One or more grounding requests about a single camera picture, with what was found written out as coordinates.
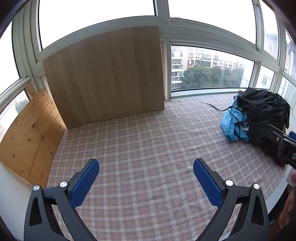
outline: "checkered tablecloth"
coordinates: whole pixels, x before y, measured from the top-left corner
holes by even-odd
[[[164,111],[66,130],[47,187],[69,180],[95,158],[100,173],[76,210],[98,240],[196,240],[216,207],[193,174],[195,159],[236,185],[259,183],[265,198],[285,172],[259,147],[228,142],[220,127],[224,113],[206,102],[225,109],[233,97],[173,100]],[[70,239],[59,214],[57,219]]]

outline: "finger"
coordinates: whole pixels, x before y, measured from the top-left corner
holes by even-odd
[[[285,202],[285,205],[287,205],[287,211],[288,213],[290,213],[293,208],[294,208],[294,204],[295,204],[295,187],[293,187],[289,193],[289,196]]]
[[[292,183],[296,184],[296,171],[291,173]]]
[[[295,203],[294,192],[295,192],[295,188],[292,188],[292,190],[290,191],[289,196],[285,202],[284,209],[279,217],[280,229],[283,229],[284,226],[287,226],[290,219],[291,219],[291,215],[289,213],[293,210],[294,203]]]

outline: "wooden board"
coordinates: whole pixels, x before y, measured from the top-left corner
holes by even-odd
[[[54,101],[43,109],[26,134],[12,164],[12,170],[23,179],[29,180],[30,172],[39,148],[49,128],[59,114]]]
[[[164,110],[158,26],[92,36],[42,63],[67,128]]]
[[[33,185],[39,184],[46,187],[50,167],[60,140],[65,132],[66,126],[60,116],[56,117],[35,158],[29,182]]]
[[[23,108],[7,130],[0,143],[0,160],[9,168],[12,167],[17,151],[28,130],[50,101],[50,96],[42,89]]]
[[[27,83],[25,86],[26,92],[30,94],[30,96],[33,98],[37,91],[34,89],[33,85],[31,83]]]

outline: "blue gripper pad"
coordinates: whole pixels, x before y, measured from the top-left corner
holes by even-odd
[[[289,137],[291,137],[293,140],[296,141],[296,133],[295,133],[295,132],[290,131],[290,132],[289,132]]]
[[[99,162],[95,159],[92,160],[93,162],[89,165],[72,190],[70,204],[74,209],[82,205],[86,195],[99,174]]]
[[[216,182],[213,180],[209,172],[202,165],[199,159],[193,163],[193,172],[201,184],[205,194],[207,195],[210,203],[219,208],[222,204],[222,193]]]

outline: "sill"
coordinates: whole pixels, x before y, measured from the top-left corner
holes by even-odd
[[[239,90],[245,91],[247,88],[208,88],[208,89],[195,89],[195,90],[178,90],[171,92],[171,98],[179,98],[184,96],[198,96],[208,94],[220,93],[237,93]]]

